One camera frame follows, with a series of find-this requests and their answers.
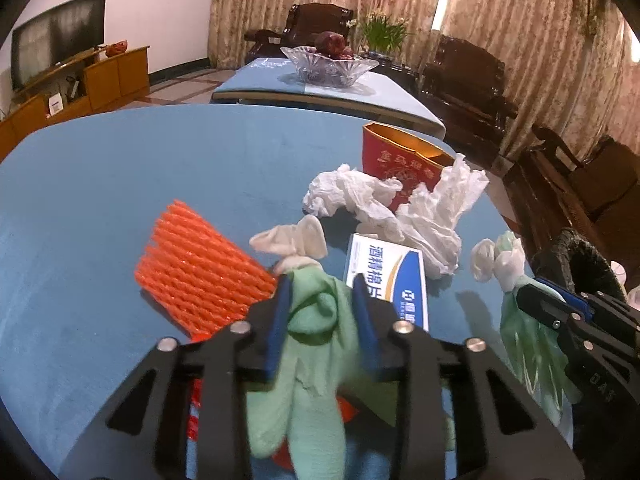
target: orange foam net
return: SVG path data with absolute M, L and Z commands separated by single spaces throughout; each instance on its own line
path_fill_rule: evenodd
M 156 221 L 135 277 L 196 339 L 242 319 L 276 289 L 258 262 L 177 200 Z

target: tv screen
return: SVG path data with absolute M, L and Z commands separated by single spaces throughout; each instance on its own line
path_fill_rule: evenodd
M 104 43 L 104 3 L 105 0 L 71 0 L 14 29 L 14 90 L 56 63 Z

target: alcohol pad box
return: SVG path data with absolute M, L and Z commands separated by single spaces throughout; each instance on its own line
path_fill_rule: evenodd
M 363 274 L 369 294 L 394 304 L 400 319 L 429 329 L 427 287 L 420 251 L 366 236 L 351 236 L 344 281 Z

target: silver screw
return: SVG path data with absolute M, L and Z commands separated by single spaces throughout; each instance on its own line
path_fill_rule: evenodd
M 472 337 L 466 340 L 466 347 L 472 352 L 483 352 L 486 350 L 486 343 L 479 337 Z
M 246 334 L 251 330 L 251 323 L 245 320 L 236 321 L 231 324 L 229 330 L 232 334 Z
M 414 324 L 401 319 L 394 323 L 394 330 L 399 334 L 409 334 L 414 331 Z
M 172 352 L 178 348 L 178 342 L 173 337 L 163 337 L 156 345 L 161 352 Z

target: potted plant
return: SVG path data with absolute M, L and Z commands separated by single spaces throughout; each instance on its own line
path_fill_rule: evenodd
M 409 35 L 408 24 L 404 18 L 392 19 L 381 10 L 367 14 L 362 25 L 362 34 L 372 58 L 392 61 L 391 55 L 402 47 L 404 39 Z

